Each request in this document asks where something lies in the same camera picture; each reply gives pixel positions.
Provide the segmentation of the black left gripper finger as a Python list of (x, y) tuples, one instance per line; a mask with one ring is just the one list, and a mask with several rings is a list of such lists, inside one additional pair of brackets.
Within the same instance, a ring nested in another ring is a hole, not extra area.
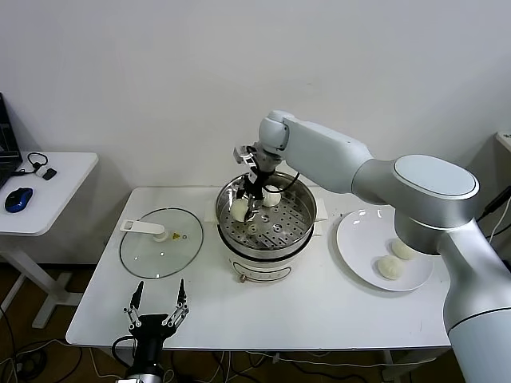
[(180, 326), (189, 313), (184, 280), (180, 280), (175, 310), (162, 322), (164, 326)]
[(141, 304), (141, 297), (144, 289), (144, 282), (140, 281), (137, 288), (135, 289), (130, 299), (129, 305), (124, 308), (124, 312), (127, 314), (129, 319), (129, 329), (133, 330), (136, 327), (141, 326), (141, 320), (139, 318), (139, 308)]

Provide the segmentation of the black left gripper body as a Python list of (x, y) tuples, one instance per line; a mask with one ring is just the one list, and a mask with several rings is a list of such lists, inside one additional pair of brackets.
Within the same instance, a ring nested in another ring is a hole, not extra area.
[(143, 314), (138, 322), (130, 329), (131, 335), (137, 340), (149, 338), (170, 338), (175, 333), (175, 326), (164, 324), (167, 314)]

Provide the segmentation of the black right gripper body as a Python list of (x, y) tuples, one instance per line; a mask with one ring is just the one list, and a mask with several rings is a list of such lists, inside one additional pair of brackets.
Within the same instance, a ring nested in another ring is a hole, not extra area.
[(266, 180), (266, 173), (256, 170), (250, 170), (244, 176), (245, 193), (252, 198), (263, 198), (263, 185)]

